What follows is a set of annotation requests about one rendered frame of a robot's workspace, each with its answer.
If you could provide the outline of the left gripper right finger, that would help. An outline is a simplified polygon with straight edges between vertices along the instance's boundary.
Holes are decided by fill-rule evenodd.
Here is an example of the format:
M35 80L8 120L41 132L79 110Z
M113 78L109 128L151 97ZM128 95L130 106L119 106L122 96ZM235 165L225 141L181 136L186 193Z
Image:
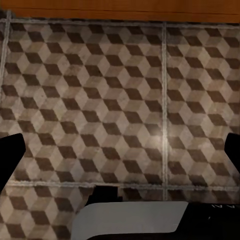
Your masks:
M224 151L240 172L240 134L229 133L227 135Z

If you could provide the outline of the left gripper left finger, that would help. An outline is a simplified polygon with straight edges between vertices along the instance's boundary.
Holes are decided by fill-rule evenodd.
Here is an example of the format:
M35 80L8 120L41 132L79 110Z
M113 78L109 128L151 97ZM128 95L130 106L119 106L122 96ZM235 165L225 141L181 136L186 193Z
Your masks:
M26 152L22 133L0 138L0 193Z

